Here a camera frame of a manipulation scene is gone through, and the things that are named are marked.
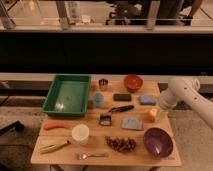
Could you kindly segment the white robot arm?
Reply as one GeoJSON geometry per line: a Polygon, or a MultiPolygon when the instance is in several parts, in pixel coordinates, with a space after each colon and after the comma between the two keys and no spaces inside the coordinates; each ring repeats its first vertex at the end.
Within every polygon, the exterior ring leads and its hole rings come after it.
{"type": "Polygon", "coordinates": [[[160,93],[158,104],[162,109],[171,109],[183,101],[213,129],[213,102],[200,95],[199,89],[197,78],[173,77],[168,82],[168,88],[160,93]]]}

